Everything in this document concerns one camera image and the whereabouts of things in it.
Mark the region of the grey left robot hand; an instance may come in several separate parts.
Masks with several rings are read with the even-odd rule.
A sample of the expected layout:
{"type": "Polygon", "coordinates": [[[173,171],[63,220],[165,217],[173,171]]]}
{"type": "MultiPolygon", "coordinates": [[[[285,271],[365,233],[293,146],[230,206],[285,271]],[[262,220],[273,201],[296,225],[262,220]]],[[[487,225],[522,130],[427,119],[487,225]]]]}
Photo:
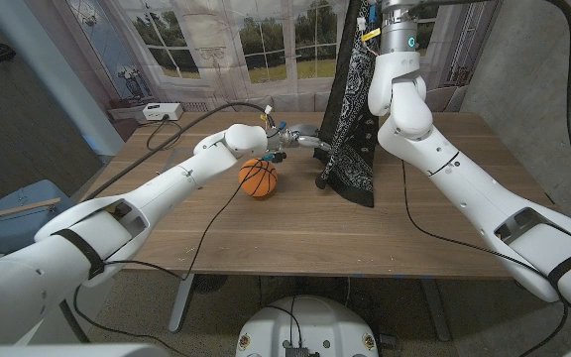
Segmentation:
{"type": "Polygon", "coordinates": [[[295,124],[286,127],[280,133],[280,142],[283,148],[313,148],[324,152],[331,150],[331,145],[319,138],[319,129],[313,124],[295,124]]]}

